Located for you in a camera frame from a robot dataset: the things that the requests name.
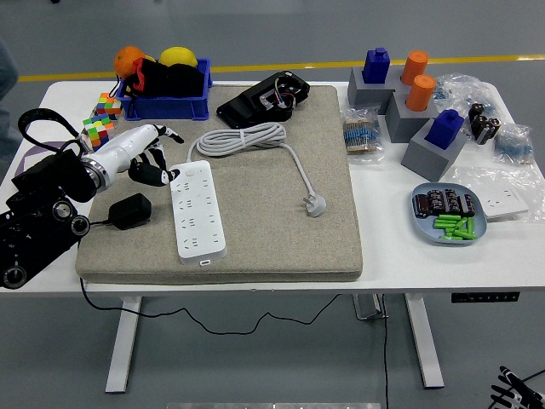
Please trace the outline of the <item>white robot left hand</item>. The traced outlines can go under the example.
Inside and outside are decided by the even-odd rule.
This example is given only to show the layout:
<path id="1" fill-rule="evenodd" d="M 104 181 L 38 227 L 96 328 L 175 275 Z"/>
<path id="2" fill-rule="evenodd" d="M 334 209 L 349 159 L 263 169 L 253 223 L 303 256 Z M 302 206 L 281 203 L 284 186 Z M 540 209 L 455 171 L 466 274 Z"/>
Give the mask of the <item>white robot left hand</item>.
<path id="1" fill-rule="evenodd" d="M 168 185 L 180 172 L 167 170 L 164 151 L 158 138 L 166 135 L 177 143 L 184 140 L 164 125 L 144 124 L 125 130 L 97 152 L 85 154 L 81 161 L 94 181 L 97 192 L 107 190 L 117 173 L 129 170 L 133 181 L 149 186 Z"/>

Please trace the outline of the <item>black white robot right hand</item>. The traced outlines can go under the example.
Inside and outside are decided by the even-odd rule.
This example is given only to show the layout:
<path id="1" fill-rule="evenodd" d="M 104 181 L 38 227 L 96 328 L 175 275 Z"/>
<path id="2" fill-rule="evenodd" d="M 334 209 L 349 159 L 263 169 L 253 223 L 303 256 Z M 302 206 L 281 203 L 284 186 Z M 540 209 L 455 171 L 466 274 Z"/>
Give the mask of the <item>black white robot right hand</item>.
<path id="1" fill-rule="evenodd" d="M 498 379 L 506 388 L 492 385 L 494 394 L 490 396 L 490 408 L 544 408 L 544 393 L 528 387 L 524 379 L 519 378 L 506 366 L 500 366 Z"/>

